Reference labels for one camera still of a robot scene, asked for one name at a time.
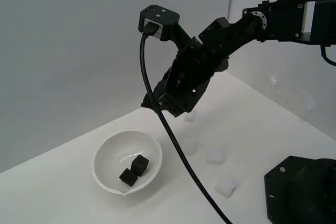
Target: white bowl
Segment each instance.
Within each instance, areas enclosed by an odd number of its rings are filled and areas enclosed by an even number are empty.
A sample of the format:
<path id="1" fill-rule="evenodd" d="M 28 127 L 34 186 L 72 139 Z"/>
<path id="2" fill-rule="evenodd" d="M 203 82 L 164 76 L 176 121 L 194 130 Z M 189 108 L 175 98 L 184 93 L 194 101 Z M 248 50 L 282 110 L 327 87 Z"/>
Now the white bowl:
<path id="1" fill-rule="evenodd" d="M 144 174 L 130 187 L 119 178 L 141 154 L 149 160 Z M 162 149 L 156 139 L 140 131 L 124 131 L 104 141 L 92 160 L 92 175 L 97 184 L 114 194 L 127 195 L 148 185 L 160 170 Z"/>

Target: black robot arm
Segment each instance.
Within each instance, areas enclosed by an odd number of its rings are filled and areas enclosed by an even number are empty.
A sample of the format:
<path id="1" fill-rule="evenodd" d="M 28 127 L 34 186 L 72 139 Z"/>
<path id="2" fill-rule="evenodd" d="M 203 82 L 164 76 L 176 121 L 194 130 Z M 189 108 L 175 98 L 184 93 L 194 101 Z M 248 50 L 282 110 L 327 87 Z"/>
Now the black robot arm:
<path id="1" fill-rule="evenodd" d="M 315 2 L 315 9 L 311 32 L 304 33 L 308 2 Z M 171 10 L 151 5 L 140 13 L 140 32 L 149 22 L 157 24 L 154 37 L 171 40 L 178 48 L 172 66 L 154 89 L 160 110 L 174 116 L 191 112 L 214 73 L 226 70 L 229 56 L 252 40 L 320 45 L 322 56 L 330 61 L 325 47 L 336 44 L 336 0 L 263 1 L 258 7 L 243 10 L 242 16 L 234 24 L 224 17 L 216 19 L 199 34 L 201 43 L 189 37 L 179 25 L 179 14 Z M 142 106 L 153 109 L 147 95 Z"/>

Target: white wall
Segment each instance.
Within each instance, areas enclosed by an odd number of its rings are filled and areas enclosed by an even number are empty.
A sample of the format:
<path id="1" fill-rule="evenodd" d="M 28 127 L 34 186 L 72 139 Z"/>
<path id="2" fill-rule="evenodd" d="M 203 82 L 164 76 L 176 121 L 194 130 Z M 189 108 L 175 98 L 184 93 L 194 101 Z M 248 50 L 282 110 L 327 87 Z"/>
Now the white wall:
<path id="1" fill-rule="evenodd" d="M 230 22 L 239 20 L 244 8 L 262 1 L 231 0 Z M 327 52 L 336 61 L 336 46 Z M 336 67 L 322 59 L 318 46 L 252 42 L 234 53 L 229 63 L 234 76 L 336 138 Z"/>
<path id="2" fill-rule="evenodd" d="M 159 4 L 198 35 L 229 0 L 0 0 L 0 172 L 140 106 L 139 13 Z M 151 80 L 176 54 L 149 39 Z"/>

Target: bowl rim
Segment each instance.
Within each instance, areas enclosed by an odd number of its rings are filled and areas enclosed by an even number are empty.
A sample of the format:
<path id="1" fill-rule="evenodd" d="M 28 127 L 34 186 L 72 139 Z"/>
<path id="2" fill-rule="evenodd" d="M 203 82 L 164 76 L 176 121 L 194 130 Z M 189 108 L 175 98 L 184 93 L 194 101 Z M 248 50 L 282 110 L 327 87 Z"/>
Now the bowl rim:
<path id="1" fill-rule="evenodd" d="M 104 185 L 100 180 L 99 178 L 97 177 L 96 175 L 96 170 L 95 170 L 95 160 L 96 160 L 96 156 L 97 156 L 97 153 L 99 152 L 100 148 L 102 147 L 102 145 L 108 141 L 109 139 L 111 139 L 112 137 L 118 135 L 118 134 L 121 134 L 121 133 L 124 133 L 124 132 L 140 132 L 140 133 L 143 133 L 143 134 L 146 134 L 148 135 L 152 140 L 153 142 L 156 144 L 156 147 L 158 148 L 159 150 L 159 161 L 157 163 L 157 167 L 154 171 L 154 173 L 152 174 L 151 177 L 149 177 L 148 180 L 145 181 L 145 183 L 143 183 L 142 185 L 140 186 L 137 186 L 137 187 L 134 187 L 132 188 L 131 190 L 129 190 L 127 193 L 122 193 L 121 191 L 118 191 L 118 190 L 115 190 L 115 189 L 112 189 L 110 187 L 107 187 L 106 185 Z M 115 134 L 113 134 L 112 136 L 110 136 L 109 138 L 105 139 L 104 141 L 102 141 L 97 150 L 95 151 L 94 155 L 93 155 L 93 159 L 92 159 L 92 162 L 91 162 L 91 173 L 92 173 L 92 176 L 94 178 L 94 180 L 96 181 L 96 183 L 101 187 L 103 188 L 104 190 L 110 192 L 110 193 L 114 193 L 114 194 L 121 194 L 121 195 L 124 195 L 126 196 L 127 194 L 131 194 L 135 191 L 139 191 L 141 190 L 142 188 L 144 188 L 145 186 L 147 186 L 155 177 L 156 175 L 158 174 L 160 168 L 161 168 L 161 164 L 162 164 L 162 149 L 161 149 L 161 145 L 159 144 L 159 142 L 157 141 L 156 138 L 154 138 L 154 136 L 148 132 L 144 132 L 144 131 L 139 131 L 139 130 L 126 130 L 126 131 L 118 131 L 116 132 Z"/>

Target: cable connector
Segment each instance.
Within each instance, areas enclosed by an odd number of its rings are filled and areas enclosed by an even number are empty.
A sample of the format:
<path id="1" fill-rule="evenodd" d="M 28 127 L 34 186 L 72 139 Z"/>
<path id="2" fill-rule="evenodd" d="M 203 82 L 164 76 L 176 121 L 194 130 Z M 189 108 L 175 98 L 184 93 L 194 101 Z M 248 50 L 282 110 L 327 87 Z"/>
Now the cable connector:
<path id="1" fill-rule="evenodd" d="M 153 36 L 156 34 L 156 32 L 159 29 L 159 25 L 154 24 L 152 22 L 148 22 L 144 27 L 143 27 L 143 33 L 147 34 L 148 36 Z"/>

